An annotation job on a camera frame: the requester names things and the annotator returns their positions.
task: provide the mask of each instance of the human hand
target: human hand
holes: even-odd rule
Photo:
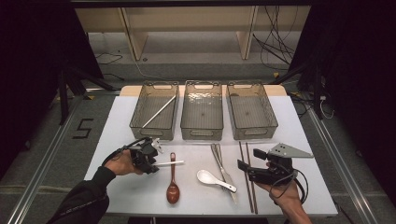
[[[290,206],[301,206],[297,184],[293,180],[289,185],[271,186],[255,182],[257,186],[269,192],[270,198],[282,209]]]
[[[279,205],[283,214],[291,223],[312,223],[309,216],[303,209],[297,190],[297,183],[294,180],[292,180],[288,185],[283,186],[271,186],[257,182],[255,182],[255,184],[269,192],[270,198]]]
[[[114,158],[106,162],[105,167],[111,170],[115,175],[128,175],[135,173],[142,175],[143,172],[134,167],[131,159],[131,151],[123,150],[117,154]]]

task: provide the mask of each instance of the aluminum rail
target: aluminum rail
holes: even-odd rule
[[[78,108],[79,104],[82,102],[83,96],[76,96],[70,106],[70,116],[68,116],[67,120],[64,122],[64,125],[58,128],[55,136],[52,139],[52,142],[47,149],[46,154],[44,155],[43,159],[41,160],[40,164],[38,165],[35,174],[33,175],[29,185],[26,187],[24,193],[18,200],[17,204],[15,205],[9,219],[8,224],[16,224],[22,223],[23,219],[25,218],[30,205],[37,194],[38,188],[40,187],[41,183],[44,180],[44,177],[47,174],[50,165],[52,164],[53,158],[56,156],[56,153],[64,140],[64,136],[66,131],[70,126],[70,121],[72,120],[76,109]]]
[[[310,118],[314,122],[315,127],[317,128],[320,138],[323,141],[329,153],[329,156],[332,159],[332,162],[334,163],[335,168],[340,175],[346,187],[346,190],[349,193],[352,202],[355,204],[356,209],[361,216],[361,220],[363,221],[363,223],[366,224],[378,223],[373,209],[371,208],[369,202],[361,191],[361,188],[353,177],[353,174],[349,171],[349,168],[344,161],[343,156],[341,155],[338,147],[332,140],[332,136],[327,130],[323,120],[319,120],[318,116],[313,110],[308,110],[308,113]]]

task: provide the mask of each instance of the metal tongs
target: metal tongs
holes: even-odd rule
[[[233,180],[231,179],[231,176],[229,174],[227,174],[224,167],[222,166],[220,144],[212,144],[212,145],[210,145],[210,147],[212,148],[213,156],[215,156],[216,162],[218,163],[218,166],[221,171],[222,178],[220,180],[233,186]],[[235,203],[237,203],[235,192],[230,191],[230,193],[231,193],[231,196],[233,197],[233,201]]]

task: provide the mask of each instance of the white ceramic spoon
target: white ceramic spoon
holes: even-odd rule
[[[206,171],[206,170],[200,170],[197,173],[197,177],[198,179],[205,183],[205,184],[217,184],[217,185],[221,185],[226,189],[229,189],[232,192],[236,192],[236,187],[229,185],[227,183],[224,183],[222,181],[220,181],[219,179],[217,179],[215,176],[213,176],[212,174],[210,174],[210,172]]]

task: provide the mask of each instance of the white stick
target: white stick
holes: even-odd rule
[[[169,161],[169,162],[163,162],[163,163],[154,163],[153,165],[166,166],[166,165],[179,164],[179,163],[184,163],[184,161]]]
[[[157,115],[160,114],[161,111],[163,111],[163,110],[166,108],[166,106],[169,105],[175,98],[176,98],[176,96],[174,95],[174,96],[172,97],[172,99],[170,99],[170,100],[168,101],[168,103],[166,103],[157,113],[155,113],[154,116],[151,117],[151,119],[149,119],[149,120],[145,123],[145,125],[143,125],[142,128],[145,128],[146,125],[148,125],[153,119],[155,119],[155,117],[157,117]]]

